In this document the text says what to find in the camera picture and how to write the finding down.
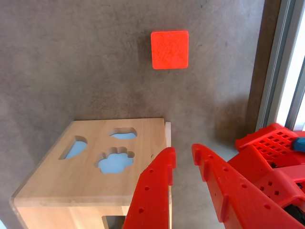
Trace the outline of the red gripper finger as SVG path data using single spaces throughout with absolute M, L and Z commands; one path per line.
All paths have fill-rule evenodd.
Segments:
M 194 144 L 192 154 L 202 180 L 208 185 L 218 220 L 225 228 L 304 228 L 214 151 Z
M 140 174 L 124 229 L 169 228 L 169 186 L 175 168 L 175 149 L 167 147 Z

